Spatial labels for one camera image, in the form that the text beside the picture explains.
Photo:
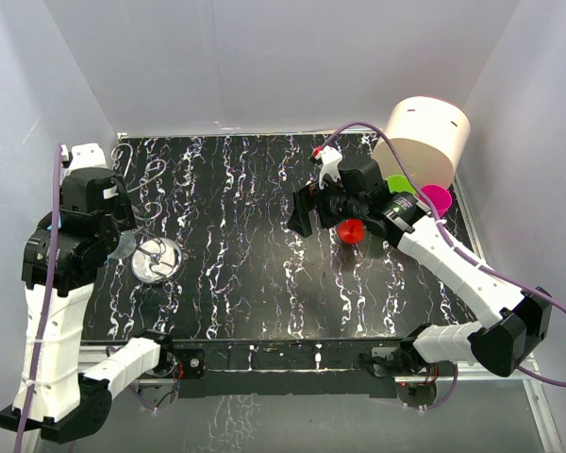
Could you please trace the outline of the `red wine glass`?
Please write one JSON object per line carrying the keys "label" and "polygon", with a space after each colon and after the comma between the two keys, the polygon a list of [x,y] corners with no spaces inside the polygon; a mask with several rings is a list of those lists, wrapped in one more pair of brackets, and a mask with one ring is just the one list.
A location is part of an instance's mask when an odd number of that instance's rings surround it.
{"label": "red wine glass", "polygon": [[365,225],[359,219],[348,219],[338,226],[338,236],[344,243],[360,243],[365,235]]}

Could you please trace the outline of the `green wine glass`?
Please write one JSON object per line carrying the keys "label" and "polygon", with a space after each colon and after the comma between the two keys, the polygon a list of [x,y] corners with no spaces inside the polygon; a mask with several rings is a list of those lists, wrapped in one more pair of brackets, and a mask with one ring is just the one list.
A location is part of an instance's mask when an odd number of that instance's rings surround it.
{"label": "green wine glass", "polygon": [[416,194],[416,190],[404,175],[391,175],[386,178],[391,193]]}

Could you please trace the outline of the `magenta wine glass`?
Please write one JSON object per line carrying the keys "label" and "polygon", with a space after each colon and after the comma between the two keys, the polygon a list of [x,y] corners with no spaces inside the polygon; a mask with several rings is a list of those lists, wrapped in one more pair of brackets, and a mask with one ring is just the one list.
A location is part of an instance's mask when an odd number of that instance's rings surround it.
{"label": "magenta wine glass", "polygon": [[439,218],[449,211],[453,204],[453,197],[450,192],[442,186],[436,184],[424,185],[418,192],[419,199],[426,205],[429,215],[437,212]]}

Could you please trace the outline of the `clear wine glass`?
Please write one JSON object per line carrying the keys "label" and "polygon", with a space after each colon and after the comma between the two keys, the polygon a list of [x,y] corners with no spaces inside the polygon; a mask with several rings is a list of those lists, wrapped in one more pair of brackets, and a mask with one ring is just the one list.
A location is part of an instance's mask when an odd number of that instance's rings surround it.
{"label": "clear wine glass", "polygon": [[109,260],[122,260],[134,253],[137,241],[132,230],[124,231],[119,238],[117,247],[108,255]]}

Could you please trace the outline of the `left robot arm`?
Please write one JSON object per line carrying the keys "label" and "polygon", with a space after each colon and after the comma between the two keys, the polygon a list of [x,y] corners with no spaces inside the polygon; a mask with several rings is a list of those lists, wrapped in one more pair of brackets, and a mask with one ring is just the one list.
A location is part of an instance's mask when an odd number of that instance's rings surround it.
{"label": "left robot arm", "polygon": [[115,397],[141,375],[164,377],[174,370],[171,337],[150,330],[93,367],[78,369],[98,271],[135,225],[115,172],[88,167],[55,179],[53,207],[25,244],[25,359],[18,393],[0,411],[0,428],[38,430],[45,441],[68,444],[97,432]]}

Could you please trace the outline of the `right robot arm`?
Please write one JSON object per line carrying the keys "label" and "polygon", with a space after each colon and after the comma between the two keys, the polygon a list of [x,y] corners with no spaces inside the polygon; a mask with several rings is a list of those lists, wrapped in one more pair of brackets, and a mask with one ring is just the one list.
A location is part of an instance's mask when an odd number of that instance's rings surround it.
{"label": "right robot arm", "polygon": [[347,167],[331,147],[310,160],[319,177],[294,192],[288,229],[310,236],[313,211],[323,228],[358,220],[371,234],[422,264],[476,317],[462,325],[422,325],[377,360],[378,365],[420,375],[441,361],[478,362],[506,378],[542,342],[551,306],[541,294],[485,273],[483,264],[433,218],[424,201],[409,192],[390,191],[375,160],[364,158],[360,166]]}

